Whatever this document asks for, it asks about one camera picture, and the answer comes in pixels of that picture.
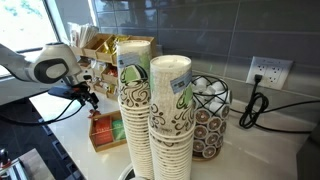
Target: counter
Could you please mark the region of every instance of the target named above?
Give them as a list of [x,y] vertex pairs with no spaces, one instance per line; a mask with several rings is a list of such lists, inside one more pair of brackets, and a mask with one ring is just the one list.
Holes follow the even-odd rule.
[[[96,93],[101,113],[119,109],[118,103]],[[69,100],[47,93],[30,98],[45,121],[55,118],[69,104]],[[80,107],[74,102],[66,114]],[[244,109],[244,104],[234,101],[233,108]],[[49,125],[79,170],[89,180],[117,180],[130,164],[127,144],[96,153],[89,139],[91,105],[87,103],[75,116]],[[296,153],[307,135],[286,135],[264,132],[256,128],[243,130],[238,127],[239,114],[229,115],[222,150],[215,159],[193,162],[192,180],[290,180],[297,179]],[[260,124],[269,127],[312,129],[299,119],[269,113],[261,116]]]

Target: wall outlet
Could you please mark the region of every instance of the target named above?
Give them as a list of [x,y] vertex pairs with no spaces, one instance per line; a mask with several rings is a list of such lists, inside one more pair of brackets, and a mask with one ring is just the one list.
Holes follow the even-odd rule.
[[246,83],[255,84],[254,76],[262,75],[259,86],[282,89],[293,61],[253,56]]

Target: power cord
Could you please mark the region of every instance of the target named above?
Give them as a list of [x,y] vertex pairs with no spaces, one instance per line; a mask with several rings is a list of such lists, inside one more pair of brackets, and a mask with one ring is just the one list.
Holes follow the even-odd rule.
[[[295,104],[289,104],[286,106],[281,106],[281,107],[270,109],[270,110],[266,111],[266,109],[269,106],[269,99],[266,96],[264,96],[262,93],[256,92],[257,86],[260,83],[261,79],[262,79],[262,75],[258,75],[258,74],[255,75],[255,84],[254,84],[254,87],[252,90],[251,98],[250,98],[249,103],[246,107],[246,111],[241,112],[241,111],[231,109],[234,112],[242,114],[242,116],[239,120],[239,125],[244,129],[249,129],[249,128],[252,128],[253,126],[256,126],[260,129],[267,130],[267,131],[273,131],[273,132],[291,133],[291,134],[310,134],[311,131],[280,130],[280,129],[273,129],[273,128],[264,127],[264,126],[257,124],[257,120],[258,120],[260,114],[262,114],[262,113],[268,113],[268,112],[276,111],[279,109],[284,109],[284,108],[302,105],[302,104],[320,103],[320,101],[305,101],[305,102],[300,102],[300,103],[295,103]],[[261,106],[258,111],[254,111],[253,107],[254,107],[256,101],[258,101],[259,99],[261,99],[261,101],[262,101]]]
[[81,108],[84,106],[83,104],[81,104],[80,108],[75,111],[74,113],[72,113],[71,115],[67,116],[67,117],[64,117],[64,118],[61,118],[59,119],[68,109],[69,107],[71,106],[71,104],[75,101],[75,99],[73,99],[68,105],[67,107],[54,119],[51,119],[49,121],[43,121],[43,122],[22,122],[22,121],[15,121],[15,120],[12,120],[12,119],[9,119],[7,117],[4,117],[3,115],[0,114],[0,121],[4,121],[6,123],[9,123],[9,124],[14,124],[14,125],[19,125],[19,126],[43,126],[43,125],[48,125],[48,124],[51,124],[51,123],[55,123],[55,122],[59,122],[59,121],[62,121],[62,120],[65,120],[65,119],[68,119],[72,116],[74,116],[75,114],[77,114]]

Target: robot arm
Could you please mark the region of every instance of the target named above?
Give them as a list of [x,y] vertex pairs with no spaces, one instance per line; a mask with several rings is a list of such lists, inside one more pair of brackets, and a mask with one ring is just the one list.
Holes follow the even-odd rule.
[[99,100],[96,95],[89,93],[85,81],[77,78],[81,68],[66,44],[46,44],[36,59],[28,61],[24,56],[0,44],[0,65],[21,81],[52,84],[63,79],[67,86],[53,87],[49,90],[49,94],[78,99],[82,104],[89,101],[94,109],[98,108]]

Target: backsplash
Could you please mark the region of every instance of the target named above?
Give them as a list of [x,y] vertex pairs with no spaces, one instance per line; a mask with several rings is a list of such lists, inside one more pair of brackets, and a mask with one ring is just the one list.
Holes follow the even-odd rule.
[[[320,99],[320,2],[299,0],[92,0],[104,33],[154,36],[164,54],[193,60],[248,102],[252,56],[293,60],[281,91],[258,88],[269,108]],[[318,122],[319,104],[280,112]]]

